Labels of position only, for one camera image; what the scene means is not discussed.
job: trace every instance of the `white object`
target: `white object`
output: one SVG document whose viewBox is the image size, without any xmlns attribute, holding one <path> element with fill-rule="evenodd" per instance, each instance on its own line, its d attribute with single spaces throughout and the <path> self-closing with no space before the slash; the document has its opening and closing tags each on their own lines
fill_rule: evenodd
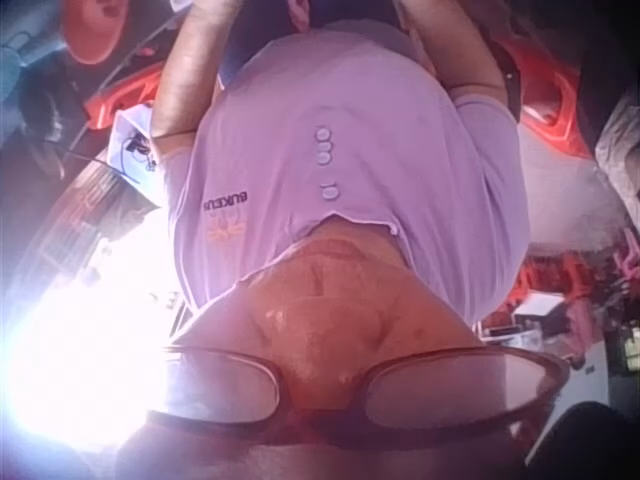
<svg viewBox="0 0 640 480">
<path fill-rule="evenodd" d="M 324 167 L 331 163 L 331 154 L 329 152 L 320 152 L 316 155 L 316 160 L 318 161 L 318 165 Z"/>
<path fill-rule="evenodd" d="M 320 142 L 318 144 L 318 151 L 319 152 L 330 152 L 331 150 L 333 150 L 333 143 L 331 142 Z"/>
<path fill-rule="evenodd" d="M 524 302 L 513 312 L 514 315 L 535 315 L 544 317 L 564 302 L 564 296 L 556 293 L 531 292 Z"/>
<path fill-rule="evenodd" d="M 604 342 L 594 344 L 586 353 L 586 363 L 579 371 L 571 370 L 569 382 L 560 391 L 553 412 L 528 460 L 535 455 L 540 443 L 562 415 L 583 402 L 609 405 L 609 369 Z"/>
<path fill-rule="evenodd" d="M 162 207 L 165 204 L 165 193 L 159 168 L 150 170 L 144 155 L 129 152 L 126 148 L 136 133 L 148 140 L 150 128 L 151 107 L 147 105 L 136 105 L 117 112 L 109 138 L 107 162 L 122 172 L 125 180 L 150 202 Z"/>
<path fill-rule="evenodd" d="M 331 130 L 328 128 L 319 128 L 316 132 L 316 140 L 319 142 L 328 142 L 331 138 Z"/>
<path fill-rule="evenodd" d="M 171 2 L 171 8 L 174 12 L 184 10 L 193 3 L 193 0 L 169 0 Z"/>
<path fill-rule="evenodd" d="M 484 337 L 482 341 L 490 345 L 520 348 L 530 352 L 542 352 L 544 350 L 542 332 L 537 329 L 514 333 L 512 335 L 503 335 L 501 337 Z"/>
<path fill-rule="evenodd" d="M 337 200 L 339 196 L 340 190 L 338 190 L 338 187 L 326 187 L 322 190 L 322 198 L 328 202 Z"/>
</svg>

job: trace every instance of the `red chair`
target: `red chair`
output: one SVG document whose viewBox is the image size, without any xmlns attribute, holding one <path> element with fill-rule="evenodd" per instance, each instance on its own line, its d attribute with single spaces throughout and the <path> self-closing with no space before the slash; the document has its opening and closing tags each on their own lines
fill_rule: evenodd
<svg viewBox="0 0 640 480">
<path fill-rule="evenodd" d="M 84 107 L 89 128 L 102 130 L 113 125 L 116 112 L 151 102 L 156 98 L 164 63 L 156 63 L 91 97 Z"/>
<path fill-rule="evenodd" d="M 512 40 L 499 43 L 520 70 L 522 123 L 556 150 L 593 159 L 578 126 L 580 72 L 527 43 Z"/>
</svg>

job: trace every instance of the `cable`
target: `cable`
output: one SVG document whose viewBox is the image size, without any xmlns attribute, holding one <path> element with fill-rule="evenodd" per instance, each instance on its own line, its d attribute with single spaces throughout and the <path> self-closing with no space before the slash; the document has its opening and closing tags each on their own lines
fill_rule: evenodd
<svg viewBox="0 0 640 480">
<path fill-rule="evenodd" d="M 89 163 L 99 163 L 99 164 L 101 164 L 101 165 L 103 165 L 103 166 L 107 167 L 107 168 L 108 168 L 109 170 L 111 170 L 112 172 L 116 173 L 118 176 L 123 177 L 123 178 L 126 178 L 127 180 L 130 180 L 130 181 L 132 181 L 133 183 L 135 183 L 135 184 L 137 184 L 137 185 L 139 185 L 139 184 L 140 184 L 140 182 L 138 182 L 135 178 L 130 177 L 130 176 L 129 176 L 129 175 L 127 175 L 127 173 L 126 173 L 126 172 L 124 172 L 124 171 L 122 171 L 122 172 L 121 172 L 121 171 L 120 171 L 120 170 L 118 170 L 117 168 L 112 167 L 112 166 L 111 166 L 111 165 L 109 165 L 107 162 L 103 162 L 102 160 L 98 160 L 97 158 L 90 157 L 90 156 L 88 156 L 88 155 L 83 155 L 83 154 L 78 153 L 78 152 L 76 152 L 76 151 L 74 151 L 74 150 L 69 150 L 68 148 L 64 148 L 64 147 L 62 147 L 62 146 L 58 145 L 57 143 L 52 142 L 52 141 L 50 141 L 50 140 L 42 140 L 42 142 L 43 142 L 43 143 L 46 143 L 46 144 L 48 144 L 48 145 L 51 145 L 53 148 L 56 148 L 56 149 L 60 150 L 61 152 L 64 152 L 64 153 L 69 154 L 69 155 L 73 155 L 74 157 L 79 158 L 79 159 L 81 159 L 81 160 L 85 160 L 86 162 L 89 162 Z"/>
</svg>

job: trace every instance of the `red object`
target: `red object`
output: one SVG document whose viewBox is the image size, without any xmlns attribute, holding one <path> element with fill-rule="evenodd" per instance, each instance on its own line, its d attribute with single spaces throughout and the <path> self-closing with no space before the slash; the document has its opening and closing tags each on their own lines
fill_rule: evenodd
<svg viewBox="0 0 640 480">
<path fill-rule="evenodd" d="M 62 35 L 78 62 L 95 65 L 118 44 L 129 11 L 129 0 L 65 0 Z"/>
<path fill-rule="evenodd" d="M 522 122 L 555 149 L 593 159 L 578 126 L 580 72 L 528 44 L 500 44 L 520 70 Z"/>
<path fill-rule="evenodd" d="M 163 63 L 151 65 L 90 98 L 84 104 L 89 114 L 89 128 L 108 128 L 113 125 L 118 110 L 155 99 L 163 67 Z"/>
<path fill-rule="evenodd" d="M 584 259 L 577 252 L 557 257 L 528 257 L 518 273 L 516 283 L 500 310 L 511 311 L 520 305 L 532 290 L 561 293 L 566 302 L 589 297 L 595 280 Z"/>
</svg>

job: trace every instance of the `lavender polo shirt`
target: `lavender polo shirt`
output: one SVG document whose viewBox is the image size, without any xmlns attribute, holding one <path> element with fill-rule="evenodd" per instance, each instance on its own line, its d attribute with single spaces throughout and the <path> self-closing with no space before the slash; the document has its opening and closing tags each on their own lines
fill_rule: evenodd
<svg viewBox="0 0 640 480">
<path fill-rule="evenodd" d="M 324 219 L 389 227 L 468 323 L 512 287 L 529 242 L 516 123 L 452 102 L 415 62 L 353 33 L 271 43 L 166 159 L 175 263 L 192 308 Z"/>
</svg>

